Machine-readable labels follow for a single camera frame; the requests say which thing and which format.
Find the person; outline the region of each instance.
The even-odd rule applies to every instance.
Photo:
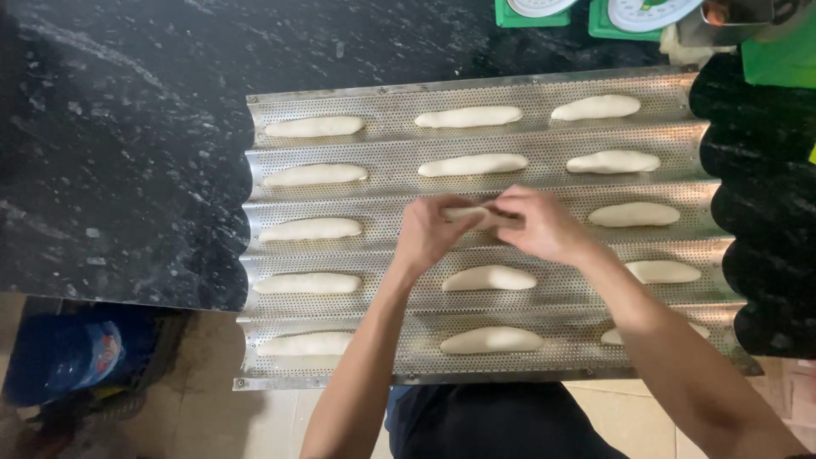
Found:
[[[406,207],[393,261],[314,408],[301,457],[371,455],[410,290],[481,219],[446,222],[440,210],[472,205],[442,195]],[[499,239],[583,274],[609,308],[643,382],[709,457],[808,453],[728,360],[655,299],[553,193],[514,185],[489,207],[524,221],[523,228],[498,229]],[[415,386],[399,398],[386,424],[395,458],[625,457],[595,432],[557,382]]]

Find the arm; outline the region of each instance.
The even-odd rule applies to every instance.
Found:
[[[406,207],[394,260],[317,401],[300,457],[369,457],[383,422],[388,386],[408,295],[462,234],[479,222],[471,215],[442,220],[444,207],[472,206],[453,195],[420,198]]]
[[[656,300],[554,194],[513,186],[495,206],[525,218],[524,229],[500,229],[502,240],[581,271],[609,308],[643,382],[708,456],[782,459],[808,452],[728,360]]]

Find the hand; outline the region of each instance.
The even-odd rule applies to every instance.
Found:
[[[393,265],[416,277],[435,265],[463,234],[484,218],[472,214],[449,223],[442,219],[441,210],[471,206],[473,203],[455,194],[418,198],[408,204],[402,217]]]
[[[593,251],[602,247],[551,191],[513,185],[490,206],[524,218],[523,229],[499,228],[496,232],[499,239],[524,253],[577,265],[591,259]]]

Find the granite surface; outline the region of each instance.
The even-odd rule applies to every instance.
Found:
[[[589,37],[587,6],[568,27],[501,29],[490,0],[7,2],[0,290],[240,310],[245,95],[667,63],[656,43]],[[748,87],[720,57],[692,109],[713,120],[714,214],[739,237],[738,333],[816,355],[814,92]]]

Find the shaped dough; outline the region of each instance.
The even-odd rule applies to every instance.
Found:
[[[552,111],[550,118],[576,121],[588,118],[626,116],[641,109],[641,102],[629,96],[594,96],[562,105]]]
[[[351,293],[362,285],[357,276],[334,273],[279,274],[252,286],[259,293]]]
[[[270,123],[264,132],[272,137],[346,136],[365,125],[362,118],[356,116],[325,116]]]
[[[269,355],[343,355],[354,333],[319,332],[308,335],[272,338],[261,343],[256,352],[261,357]]]
[[[633,261],[626,267],[642,283],[683,283],[700,279],[703,273],[676,261]]]
[[[526,290],[535,287],[535,276],[509,266],[488,265],[460,271],[442,283],[442,291]]]
[[[593,172],[596,174],[622,174],[625,172],[651,172],[660,167],[660,158],[639,151],[611,149],[572,158],[566,162],[570,172]]]
[[[362,225],[348,218],[308,218],[287,221],[260,232],[258,240],[293,241],[303,239],[336,239],[362,233]]]
[[[705,339],[711,335],[711,332],[708,331],[707,328],[701,327],[694,323],[689,322],[689,325],[694,329],[695,332],[699,333]],[[623,338],[620,337],[620,332],[618,328],[615,327],[611,330],[607,330],[606,333],[601,335],[601,343],[607,345],[623,345]]]
[[[496,126],[518,121],[521,116],[517,107],[470,107],[421,114],[414,123],[419,127]]]
[[[264,177],[264,186],[298,186],[365,180],[368,171],[351,164],[309,164],[273,172]]]
[[[517,171],[527,167],[529,163],[527,158],[520,154],[476,154],[425,163],[419,167],[419,174],[426,177],[474,176],[476,174]]]
[[[472,213],[479,213],[484,215],[479,223],[476,224],[471,231],[485,231],[490,230],[495,227],[501,228],[520,228],[523,224],[515,219],[515,218],[507,218],[504,216],[498,216],[491,212],[489,209],[486,209],[481,206],[475,207],[448,207],[442,209],[442,218],[445,221],[459,221],[464,216],[470,215]]]
[[[439,345],[439,350],[445,354],[525,352],[545,344],[547,341],[541,336],[520,328],[484,327],[451,336]]]
[[[589,214],[595,225],[621,228],[624,226],[665,226],[680,220],[674,207],[655,203],[628,203],[602,207]]]

